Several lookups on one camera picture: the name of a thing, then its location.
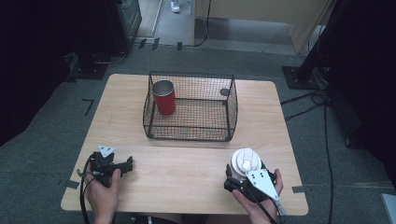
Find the wire cage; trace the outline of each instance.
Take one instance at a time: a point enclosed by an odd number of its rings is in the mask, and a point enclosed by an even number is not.
[[[174,84],[176,111],[161,115],[151,92],[153,83]],[[227,142],[233,138],[238,114],[233,75],[150,72],[143,112],[146,136],[152,139]]]

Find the red plastic cup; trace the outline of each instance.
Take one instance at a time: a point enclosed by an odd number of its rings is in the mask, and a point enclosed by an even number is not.
[[[154,96],[155,104],[157,105],[160,114],[168,116],[175,113],[176,110],[176,96],[175,88],[171,81],[160,80],[152,84],[152,95]]]

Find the metal wire basket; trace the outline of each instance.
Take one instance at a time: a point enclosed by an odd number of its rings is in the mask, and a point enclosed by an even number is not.
[[[173,82],[176,111],[163,116],[151,92],[153,83]],[[232,75],[150,72],[143,126],[148,138],[227,142],[233,138],[238,114]]]

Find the gray carpet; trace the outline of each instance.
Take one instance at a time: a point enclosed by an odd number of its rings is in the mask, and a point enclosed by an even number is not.
[[[275,82],[281,101],[309,91],[289,90],[282,65],[299,66],[301,56],[217,49],[159,46],[134,47],[120,63],[111,64],[103,80],[64,82],[28,129],[0,151],[0,223],[83,223],[79,212],[61,208],[63,182],[89,130],[106,81],[111,74],[148,74],[149,71],[233,74],[238,79]],[[85,116],[89,102],[94,100]],[[283,106],[285,117],[306,110],[313,103],[304,98]],[[396,194],[383,165],[364,149],[345,146],[337,117],[327,108],[328,140],[334,194],[332,223],[388,223],[380,193]],[[288,217],[287,223],[328,223],[331,187],[324,138],[324,107],[287,121],[309,213]],[[130,214],[118,213],[117,223],[130,223]]]

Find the hand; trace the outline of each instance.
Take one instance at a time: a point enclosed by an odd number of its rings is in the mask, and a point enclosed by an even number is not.
[[[280,171],[278,169],[275,170],[275,174],[276,174],[275,189],[277,194],[280,195],[280,192],[283,189],[282,176],[280,175]],[[247,214],[251,224],[271,223],[268,216],[264,214],[264,212],[260,209],[260,207],[257,204],[251,202],[249,199],[247,199],[239,190],[234,189],[233,196],[245,208],[245,210],[247,210]],[[276,219],[277,209],[274,206],[273,202],[271,202],[271,200],[263,201],[262,206],[265,208],[265,210],[267,210],[267,212],[271,215],[273,219]]]
[[[91,171],[91,165],[87,167],[87,172]],[[117,206],[119,205],[119,183],[121,171],[117,169],[111,177],[111,186],[106,188],[99,181],[94,179],[92,175],[85,177],[87,185],[85,197],[90,202],[92,211],[95,213],[95,224],[108,224],[112,222]]]

